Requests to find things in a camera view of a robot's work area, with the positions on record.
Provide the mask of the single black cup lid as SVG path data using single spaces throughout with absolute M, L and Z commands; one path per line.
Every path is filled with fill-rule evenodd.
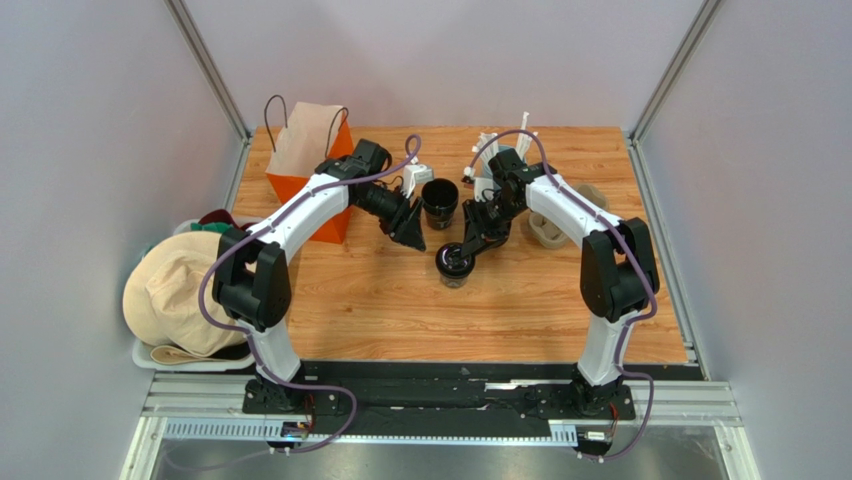
M 462 244 L 450 242 L 441 246 L 435 255 L 438 272 L 448 279 L 465 279 L 475 268 L 475 258 L 462 254 Z

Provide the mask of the orange paper bag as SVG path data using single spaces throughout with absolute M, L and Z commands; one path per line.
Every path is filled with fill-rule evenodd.
M 285 204 L 307 185 L 321 162 L 353 151 L 347 107 L 298 102 L 274 137 L 266 176 L 277 199 Z

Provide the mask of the single brown plastic cup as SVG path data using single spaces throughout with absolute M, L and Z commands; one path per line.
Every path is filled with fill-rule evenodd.
M 448 288 L 461 288 L 469 278 L 469 273 L 442 273 L 440 279 Z

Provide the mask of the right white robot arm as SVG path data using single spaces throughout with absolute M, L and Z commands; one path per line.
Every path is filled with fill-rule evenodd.
M 590 416 L 612 402 L 622 385 L 622 349 L 630 322 L 659 290 L 648 225 L 623 220 L 581 196 L 549 166 L 527 164 L 512 149 L 488 162 L 496 193 L 463 203 L 464 237 L 446 245 L 436 262 L 466 278 L 478 255 L 503 245 L 515 217 L 542 215 L 581 250 L 580 292 L 591 312 L 584 350 L 567 395 L 578 414 Z

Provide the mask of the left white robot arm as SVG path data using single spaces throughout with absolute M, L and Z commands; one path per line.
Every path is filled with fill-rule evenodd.
M 308 390 L 299 356 L 291 343 L 286 316 L 292 302 L 289 266 L 303 244 L 327 221 L 355 206 L 374 216 L 393 242 L 423 251 L 423 201 L 413 196 L 418 175 L 430 167 L 417 163 L 422 140 L 410 135 L 405 159 L 392 164 L 381 145 L 366 139 L 343 157 L 317 165 L 307 184 L 273 215 L 247 231 L 231 228 L 219 240 L 218 255 L 200 288 L 243 334 L 262 385 L 289 402 Z

